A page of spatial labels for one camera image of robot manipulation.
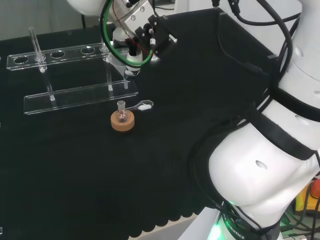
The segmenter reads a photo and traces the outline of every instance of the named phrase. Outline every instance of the green cable ring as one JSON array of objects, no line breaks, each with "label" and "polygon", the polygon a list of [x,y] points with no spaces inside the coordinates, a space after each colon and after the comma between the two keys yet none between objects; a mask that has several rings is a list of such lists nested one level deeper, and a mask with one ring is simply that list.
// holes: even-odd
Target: green cable ring
[{"label": "green cable ring", "polygon": [[109,36],[108,36],[108,33],[107,33],[107,21],[108,21],[108,14],[109,14],[109,11],[110,11],[110,7],[112,5],[112,2],[113,0],[110,1],[110,3],[108,4],[107,8],[106,8],[106,11],[104,13],[104,18],[103,18],[103,34],[105,36],[105,39],[106,39],[106,43],[109,45],[110,48],[112,48],[114,50],[114,52],[116,53],[116,56],[119,57],[120,59],[122,59],[123,61],[125,61],[126,63],[128,63],[129,65],[134,65],[134,66],[142,66],[146,63],[149,62],[150,58],[152,58],[153,56],[153,51],[150,50],[149,52],[149,55],[148,57],[143,60],[142,62],[134,62],[134,61],[130,61],[130,60],[127,60],[126,58],[124,58],[112,45],[111,45],[111,42],[110,42],[110,39],[109,39]]}]

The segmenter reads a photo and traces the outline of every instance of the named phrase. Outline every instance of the yellow device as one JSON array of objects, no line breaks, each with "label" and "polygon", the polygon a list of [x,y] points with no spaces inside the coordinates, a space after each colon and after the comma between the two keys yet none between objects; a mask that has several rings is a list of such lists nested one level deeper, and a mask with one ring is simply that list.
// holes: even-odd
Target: yellow device
[{"label": "yellow device", "polygon": [[317,205],[318,198],[320,197],[320,179],[309,183],[296,197],[295,197],[295,211],[299,215],[303,212],[306,200],[306,194],[308,187],[311,186],[310,194],[307,198],[306,212],[309,215],[314,215],[316,213],[315,208]]}]

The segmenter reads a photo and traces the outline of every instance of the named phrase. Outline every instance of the test tube rack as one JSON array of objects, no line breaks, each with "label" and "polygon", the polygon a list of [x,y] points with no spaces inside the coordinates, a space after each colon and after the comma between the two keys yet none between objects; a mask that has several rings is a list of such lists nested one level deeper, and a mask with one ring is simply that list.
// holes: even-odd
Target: test tube rack
[{"label": "test tube rack", "polygon": [[[101,103],[138,94],[138,88],[134,81],[125,79],[112,81],[111,63],[108,58],[111,53],[103,41],[41,51],[33,27],[29,28],[29,33],[34,52],[9,55],[6,66],[11,71],[39,68],[39,74],[42,76],[47,92],[24,96],[23,112],[26,115]],[[124,48],[120,53],[126,56],[128,49]],[[102,58],[105,63],[106,82],[69,89],[52,89],[50,75],[47,71],[49,65],[96,58]]]}]

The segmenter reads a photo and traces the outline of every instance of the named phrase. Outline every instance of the black tabletop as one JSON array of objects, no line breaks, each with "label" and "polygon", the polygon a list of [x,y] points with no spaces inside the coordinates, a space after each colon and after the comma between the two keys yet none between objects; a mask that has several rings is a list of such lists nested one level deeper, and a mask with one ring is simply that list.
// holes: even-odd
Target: black tabletop
[{"label": "black tabletop", "polygon": [[[208,129],[261,100],[268,81],[223,54],[212,10],[172,15],[167,24],[178,43],[137,77],[139,94],[127,106],[152,100],[154,108],[135,112],[130,134],[111,127],[117,101],[24,115],[24,96],[46,89],[38,69],[10,71],[6,59],[32,52],[32,44],[28,37],[0,41],[0,238],[126,240],[209,204],[188,173],[190,150]],[[271,71],[271,53],[227,15],[220,34],[230,55]],[[94,27],[38,40],[46,50],[100,36]],[[105,81],[101,59],[48,72],[54,90]],[[212,138],[209,153],[224,137]]]}]

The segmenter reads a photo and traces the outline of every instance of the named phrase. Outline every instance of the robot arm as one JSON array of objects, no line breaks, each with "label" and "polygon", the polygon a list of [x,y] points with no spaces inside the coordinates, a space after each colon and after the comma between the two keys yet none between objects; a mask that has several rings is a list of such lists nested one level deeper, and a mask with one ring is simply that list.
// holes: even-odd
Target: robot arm
[{"label": "robot arm", "polygon": [[[99,16],[105,6],[105,0],[67,1],[84,15]],[[150,46],[148,41],[157,32],[158,21],[148,0],[113,1],[108,20],[119,28],[119,34],[116,31],[113,34],[113,41],[121,44],[128,39],[119,37],[125,31],[129,38]],[[299,1],[302,13],[293,38],[294,54],[279,87],[320,110],[320,1]],[[219,0],[212,0],[212,4],[217,8]],[[262,114],[309,149],[315,151],[320,148],[319,122],[300,117],[276,100],[272,100]],[[297,159],[271,143],[251,123],[227,136],[212,153],[208,166],[217,191],[236,206],[238,214],[256,229],[258,225],[255,223],[262,228],[277,224],[295,196],[319,172],[315,156],[307,160]],[[220,223],[224,238],[234,240],[222,219]],[[268,240],[282,239],[278,233]]]},{"label": "robot arm", "polygon": [[[152,56],[153,59],[157,59],[164,50],[177,42],[159,17],[154,15],[154,9],[148,0],[67,1],[84,15],[100,16],[101,35],[106,46],[132,72],[138,72],[139,68],[146,63],[146,61],[142,62],[141,51],[149,54],[148,60]],[[107,21],[114,23],[117,27],[112,39],[108,37],[106,31]],[[128,46],[131,54],[127,60],[123,60],[117,55],[114,48]]]}]

